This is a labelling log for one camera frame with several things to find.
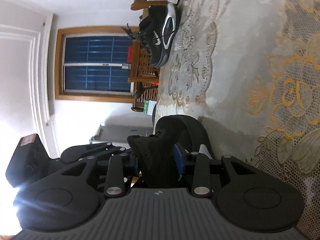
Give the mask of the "floral lace tablecloth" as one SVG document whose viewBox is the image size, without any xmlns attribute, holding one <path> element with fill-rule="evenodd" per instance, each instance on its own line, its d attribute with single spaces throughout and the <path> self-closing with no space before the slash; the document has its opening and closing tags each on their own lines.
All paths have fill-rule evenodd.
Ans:
<svg viewBox="0 0 320 240">
<path fill-rule="evenodd" d="M 294 186 L 319 239 L 319 0 L 171 0 L 182 12 L 156 116 L 206 128 L 232 155 Z"/>
</svg>

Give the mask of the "black bicycle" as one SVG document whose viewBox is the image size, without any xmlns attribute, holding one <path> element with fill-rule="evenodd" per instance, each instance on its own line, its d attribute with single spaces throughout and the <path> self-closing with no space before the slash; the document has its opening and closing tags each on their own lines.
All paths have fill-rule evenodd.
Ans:
<svg viewBox="0 0 320 240">
<path fill-rule="evenodd" d="M 131 110 L 151 116 L 154 123 L 159 70 L 151 65 L 151 49 L 147 43 L 147 36 L 141 31 L 132 30 L 130 27 L 123 27 L 122 30 L 132 41 L 132 46 L 129 49 L 131 69 L 127 80 L 128 83 L 133 85 Z"/>
</svg>

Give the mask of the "brown wooden chair far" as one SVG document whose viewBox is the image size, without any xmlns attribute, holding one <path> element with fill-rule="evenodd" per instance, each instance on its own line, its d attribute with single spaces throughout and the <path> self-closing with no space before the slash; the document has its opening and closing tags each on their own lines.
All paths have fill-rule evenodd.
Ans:
<svg viewBox="0 0 320 240">
<path fill-rule="evenodd" d="M 142 48 L 139 40 L 132 41 L 132 62 L 130 75 L 127 80 L 133 82 L 158 82 L 157 69 L 150 64 L 150 54 Z"/>
</svg>

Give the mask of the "silver refrigerator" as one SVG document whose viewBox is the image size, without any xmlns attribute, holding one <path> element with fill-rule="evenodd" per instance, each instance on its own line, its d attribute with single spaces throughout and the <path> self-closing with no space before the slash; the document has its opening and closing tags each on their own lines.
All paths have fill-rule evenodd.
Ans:
<svg viewBox="0 0 320 240">
<path fill-rule="evenodd" d="M 132 135 L 149 136 L 153 127 L 125 126 L 125 125 L 100 125 L 95 135 L 89 140 L 90 144 L 112 142 L 114 145 L 127 143 L 127 137 Z"/>
</svg>

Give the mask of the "white green box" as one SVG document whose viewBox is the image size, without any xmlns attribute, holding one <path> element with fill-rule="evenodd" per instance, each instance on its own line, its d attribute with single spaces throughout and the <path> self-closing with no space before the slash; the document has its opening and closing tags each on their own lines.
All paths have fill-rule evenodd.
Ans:
<svg viewBox="0 0 320 240">
<path fill-rule="evenodd" d="M 156 106 L 156 101 L 154 100 L 144 100 L 143 113 L 147 115 L 153 115 L 153 109 Z"/>
</svg>

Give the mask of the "black sneaker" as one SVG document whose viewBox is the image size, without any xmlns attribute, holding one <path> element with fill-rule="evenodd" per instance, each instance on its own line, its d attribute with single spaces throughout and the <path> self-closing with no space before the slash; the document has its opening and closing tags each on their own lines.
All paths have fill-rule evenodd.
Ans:
<svg viewBox="0 0 320 240">
<path fill-rule="evenodd" d="M 155 134 L 131 135 L 127 142 L 142 173 L 134 184 L 138 188 L 191 187 L 196 156 L 214 157 L 205 128 L 188 115 L 164 116 L 157 121 Z"/>
<path fill-rule="evenodd" d="M 174 3 L 148 8 L 148 16 L 139 25 L 138 37 L 150 53 L 153 67 L 160 68 L 166 64 L 180 19 L 180 12 Z"/>
</svg>

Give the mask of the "red box on windowsill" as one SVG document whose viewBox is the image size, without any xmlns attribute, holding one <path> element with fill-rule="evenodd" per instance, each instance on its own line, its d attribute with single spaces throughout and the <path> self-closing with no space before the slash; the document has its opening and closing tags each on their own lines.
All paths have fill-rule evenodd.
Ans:
<svg viewBox="0 0 320 240">
<path fill-rule="evenodd" d="M 132 57 L 133 57 L 133 45 L 128 47 L 127 51 L 127 63 L 132 63 Z"/>
</svg>

